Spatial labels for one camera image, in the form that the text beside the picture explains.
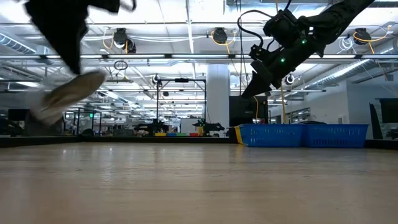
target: ceiling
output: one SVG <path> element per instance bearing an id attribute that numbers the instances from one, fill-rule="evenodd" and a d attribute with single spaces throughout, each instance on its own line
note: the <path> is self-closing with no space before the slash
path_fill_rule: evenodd
<path id="1" fill-rule="evenodd" d="M 284 7 L 286 2 L 279 1 L 279 7 Z M 314 16 L 322 12 L 328 6 L 328 2 L 293 0 L 290 9 L 294 12 L 295 16 Z M 358 27 L 367 28 L 368 32 L 376 38 L 385 36 L 387 26 L 392 25 L 389 28 L 387 37 L 374 44 L 376 49 L 379 45 L 393 39 L 398 31 L 398 26 L 396 26 L 398 7 L 395 2 L 376 1 L 351 23 L 342 38 L 326 48 L 325 53 L 353 54 L 352 49 L 347 51 L 342 50 L 341 41 L 346 34 L 352 34 L 354 29 Z M 30 18 L 24 11 L 23 3 L 24 1 L 17 3 L 13 0 L 2 0 L 0 2 L 2 12 L 0 15 L 0 34 L 7 34 L 33 49 L 40 49 L 48 54 L 55 54 L 40 32 L 29 23 Z M 82 54 L 123 54 L 124 52 L 115 46 L 111 49 L 107 49 L 106 47 L 111 45 L 111 34 L 116 28 L 120 27 L 127 29 L 127 34 L 137 46 L 137 54 L 227 54 L 228 50 L 226 46 L 216 45 L 211 37 L 208 38 L 208 34 L 211 34 L 216 27 L 225 28 L 229 40 L 232 41 L 231 45 L 229 45 L 230 53 L 240 54 L 241 52 L 240 38 L 234 38 L 234 34 L 238 31 L 236 21 L 241 13 L 236 10 L 236 2 L 234 0 L 138 0 L 137 4 L 138 7 L 135 12 L 130 13 L 121 9 L 118 15 L 110 14 L 93 7 L 90 8 L 90 16 L 86 20 L 90 31 L 81 42 Z M 258 9 L 269 14 L 275 14 L 276 12 L 274 1 L 242 0 L 241 7 L 242 11 Z M 264 36 L 262 28 L 266 20 L 267 18 L 263 15 L 255 13 L 243 17 L 245 28 L 262 34 L 262 36 Z M 264 39 L 265 44 L 271 41 L 268 37 L 264 37 Z M 259 42 L 257 37 L 245 33 L 243 34 L 242 41 L 245 54 L 248 54 L 253 44 L 258 44 Z M 277 47 L 277 43 L 274 43 L 271 45 L 271 50 Z M 367 45 L 355 45 L 354 48 L 358 54 L 369 52 L 369 46 Z M 0 54 L 17 55 L 21 53 L 0 45 Z M 41 84 L 35 83 L 30 86 L 18 83 L 11 85 L 11 88 L 20 90 L 35 86 L 53 88 L 60 83 L 67 82 L 67 80 L 73 77 L 61 61 L 50 61 L 51 65 L 46 65 L 35 60 L 0 60 L 3 67 L 7 65 L 14 68 L 13 70 L 2 71 L 0 75 L 4 80 L 41 81 Z M 118 74 L 118 71 L 114 71 L 113 67 L 115 61 L 83 60 L 82 67 L 84 70 L 102 68 L 110 71 L 109 79 L 111 82 L 106 82 L 103 85 L 104 90 L 129 89 L 135 92 L 115 92 L 118 94 L 118 97 L 114 97 L 116 99 L 97 93 L 83 103 L 127 103 L 127 105 L 130 104 L 127 107 L 111 105 L 111 110 L 103 110 L 100 105 L 92 105 L 90 108 L 103 110 L 104 112 L 133 110 L 134 115 L 145 118 L 153 115 L 150 111 L 153 110 L 151 106 L 154 104 L 155 96 L 154 93 L 139 93 L 138 91 L 153 88 L 152 78 L 155 74 L 158 74 L 160 78 L 186 77 L 205 79 L 207 76 L 207 65 L 209 63 L 220 63 L 216 60 L 157 59 L 149 60 L 148 62 L 141 59 L 129 59 L 125 60 L 129 64 L 128 69 L 124 72 L 119 72 L 117 76 L 118 81 L 126 77 L 128 82 L 114 82 L 112 79 L 116 79 L 116 74 Z M 251 74 L 252 70 L 250 62 L 247 60 L 245 64 L 248 74 Z M 228 64 L 232 76 L 231 87 L 234 90 L 238 90 L 239 82 L 235 83 L 235 77 L 240 75 L 241 67 L 244 73 L 244 66 L 241 66 L 237 60 L 234 63 L 230 61 L 222 61 L 222 63 Z M 320 60 L 319 62 L 303 63 L 293 73 L 297 78 L 296 85 L 294 86 L 308 83 L 320 74 L 345 63 L 351 62 L 344 60 Z M 180 100 L 204 99 L 204 92 L 201 91 L 197 83 L 171 82 L 165 87 L 165 90 L 167 88 L 196 90 L 190 93 L 170 92 L 168 97 L 161 96 L 161 98 Z M 231 94 L 238 95 L 239 92 L 232 91 Z M 279 98 L 279 94 L 272 96 L 272 99 L 275 100 Z M 138 109 L 137 106 L 132 107 L 132 103 L 139 103 L 141 105 Z M 202 113 L 203 105 L 200 104 L 200 101 L 197 101 L 196 104 L 194 103 L 194 101 L 190 101 L 189 105 L 179 104 L 173 107 L 163 105 L 163 109 L 169 115 L 179 115 L 181 117 Z"/>

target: blue plastic bin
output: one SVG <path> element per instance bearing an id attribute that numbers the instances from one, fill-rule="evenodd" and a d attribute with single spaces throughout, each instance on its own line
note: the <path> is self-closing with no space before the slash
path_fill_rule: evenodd
<path id="1" fill-rule="evenodd" d="M 300 147 L 303 124 L 243 124 L 239 126 L 243 144 L 249 147 Z"/>
<path id="2" fill-rule="evenodd" d="M 304 142 L 307 147 L 361 148 L 367 124 L 308 124 Z"/>

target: sneaker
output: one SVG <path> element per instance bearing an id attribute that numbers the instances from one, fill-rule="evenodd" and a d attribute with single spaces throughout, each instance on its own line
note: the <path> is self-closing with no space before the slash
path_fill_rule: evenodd
<path id="1" fill-rule="evenodd" d="M 106 73 L 102 71 L 79 75 L 49 94 L 42 94 L 39 103 L 31 106 L 30 113 L 35 119 L 50 126 L 62 117 L 69 106 L 93 94 L 104 83 L 105 77 Z"/>

